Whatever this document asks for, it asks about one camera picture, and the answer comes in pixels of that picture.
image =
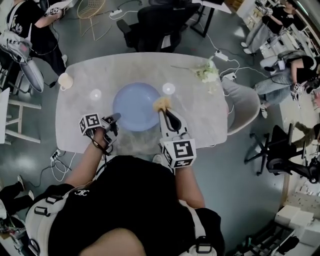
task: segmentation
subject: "blue plate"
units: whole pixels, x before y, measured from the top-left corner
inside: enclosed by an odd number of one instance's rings
[[[146,131],[159,123],[159,114],[153,103],[159,92],[143,82],[130,83],[123,87],[113,100],[113,113],[120,113],[119,126],[134,132]]]

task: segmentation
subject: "power strip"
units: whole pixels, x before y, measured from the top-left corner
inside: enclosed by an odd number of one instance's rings
[[[56,160],[57,157],[61,156],[61,150],[57,149],[52,156],[50,157],[51,162],[54,162]]]
[[[236,76],[235,73],[232,72],[232,73],[229,73],[229,74],[224,75],[223,78],[227,78],[227,79],[229,79],[230,81],[233,81],[234,79],[237,79],[237,76]]]
[[[220,50],[217,50],[214,55],[218,58],[220,58],[221,60],[227,62],[229,60],[227,55],[224,55]]]
[[[112,11],[109,15],[112,17],[112,16],[120,14],[120,13],[122,13],[122,10],[121,9],[117,9],[117,10]]]

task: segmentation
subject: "person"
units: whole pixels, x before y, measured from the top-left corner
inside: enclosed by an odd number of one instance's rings
[[[104,131],[98,128],[93,139],[105,148],[103,136]],[[37,203],[26,218],[26,230],[34,248],[40,242],[32,239],[33,231],[36,237],[48,237],[45,254],[49,256],[179,256],[196,244],[193,215],[179,203],[183,200],[195,209],[207,243],[212,245],[217,256],[224,255],[221,218],[205,208],[191,167],[177,168],[174,175],[158,163],[133,156],[116,156],[96,175],[101,157],[99,147],[90,143],[65,183],[49,186],[35,199]],[[49,233],[39,234],[39,229],[32,231],[37,217],[46,218],[41,213],[35,215],[37,204],[43,199],[59,200],[68,192],[63,208],[51,222]],[[61,239],[65,232],[69,233],[68,238]]]
[[[320,123],[316,124],[313,128],[308,128],[304,124],[297,122],[295,127],[304,134],[301,139],[293,143],[297,149],[303,148],[304,144],[308,147],[314,140],[320,143]]]
[[[6,17],[9,24],[10,16],[19,3],[23,2],[15,11],[10,30],[22,38],[27,38],[31,26],[32,50],[31,57],[37,57],[49,63],[53,71],[60,76],[66,70],[67,55],[62,55],[58,41],[49,25],[62,16],[62,11],[44,16],[45,12],[33,0],[14,0],[13,7]]]
[[[265,65],[271,61],[272,65],[278,62],[277,56],[261,61]],[[315,81],[320,74],[320,57],[301,56],[288,59],[284,70],[275,70],[270,78],[258,82],[254,89],[261,99],[260,111],[264,118],[268,117],[267,108],[280,104],[291,93],[295,92],[295,85],[305,86],[307,82]]]
[[[16,198],[20,192],[25,190],[25,185],[21,176],[17,177],[18,182],[14,185],[6,186],[0,191],[0,219],[5,220],[17,212],[30,207],[35,196],[31,190],[28,195]]]
[[[294,10],[297,8],[294,0],[287,0],[283,5],[276,5],[272,8],[273,13],[267,12],[262,20],[251,30],[242,42],[243,51],[246,54],[256,53],[267,41],[278,36],[282,28],[288,28],[294,22]]]

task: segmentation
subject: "logo on shirt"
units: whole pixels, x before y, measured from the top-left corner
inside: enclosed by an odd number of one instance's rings
[[[75,192],[74,194],[77,195],[77,196],[86,196],[88,194],[89,190],[79,190],[77,192]]]

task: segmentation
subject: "hand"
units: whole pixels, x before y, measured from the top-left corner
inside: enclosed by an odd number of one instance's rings
[[[93,136],[93,139],[98,142],[104,149],[106,148],[106,141],[104,139],[104,135],[105,135],[105,129],[101,128],[101,127],[98,127],[96,130],[95,130],[95,133],[94,133],[94,136]]]
[[[59,10],[56,14],[56,21],[61,19],[62,15],[63,15],[63,11],[62,10]]]

